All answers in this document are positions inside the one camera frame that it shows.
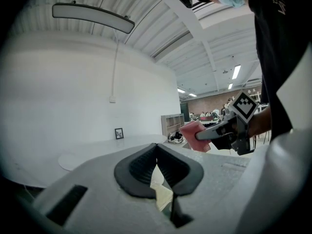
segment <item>desk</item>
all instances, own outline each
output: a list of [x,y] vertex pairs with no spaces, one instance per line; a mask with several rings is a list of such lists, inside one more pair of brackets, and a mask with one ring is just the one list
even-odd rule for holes
[[164,143],[166,140],[167,138],[163,135],[145,135],[85,144],[63,153],[58,158],[58,163],[61,168],[72,171],[84,162],[99,156],[115,153],[135,146]]

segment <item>person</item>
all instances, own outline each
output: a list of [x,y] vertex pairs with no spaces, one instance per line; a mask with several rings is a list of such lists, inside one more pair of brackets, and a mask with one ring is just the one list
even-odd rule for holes
[[228,108],[232,101],[233,101],[233,98],[229,98],[228,102],[224,105],[224,107]]
[[223,111],[225,110],[225,104],[223,105],[223,107],[221,108],[221,113],[220,113],[220,121],[223,121]]
[[249,122],[250,137],[272,130],[272,139],[292,129],[276,92],[311,43],[310,0],[200,0],[254,13],[256,48],[262,69],[261,102],[269,106]]
[[219,115],[219,114],[220,114],[219,109],[214,109],[214,110],[213,110],[213,112],[215,112],[215,113],[216,113],[216,115]]

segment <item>hanging light fixture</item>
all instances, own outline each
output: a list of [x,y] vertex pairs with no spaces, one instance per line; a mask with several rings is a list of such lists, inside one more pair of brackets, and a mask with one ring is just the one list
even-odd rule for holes
[[237,78],[238,73],[239,73],[239,70],[240,70],[240,67],[241,67],[241,65],[237,65],[237,66],[235,66],[235,69],[234,69],[234,73],[233,73],[232,80],[234,80],[234,79],[236,79],[236,78]]
[[128,18],[84,4],[56,3],[52,6],[52,16],[54,18],[91,21],[120,30],[126,34],[129,34],[135,26],[135,23]]

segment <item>wall outlet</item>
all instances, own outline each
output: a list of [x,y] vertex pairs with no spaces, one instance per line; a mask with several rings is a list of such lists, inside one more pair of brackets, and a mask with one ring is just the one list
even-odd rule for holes
[[116,97],[115,96],[109,96],[109,102],[110,103],[116,103]]

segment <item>pink towel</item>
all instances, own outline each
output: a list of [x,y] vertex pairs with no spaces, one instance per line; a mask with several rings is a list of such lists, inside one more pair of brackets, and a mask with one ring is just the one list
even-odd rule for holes
[[195,137],[195,134],[205,129],[206,128],[203,126],[203,124],[197,120],[191,121],[190,123],[181,127],[179,130],[186,138],[189,145],[193,148],[193,150],[205,153],[210,150],[209,143],[211,140],[197,140]]

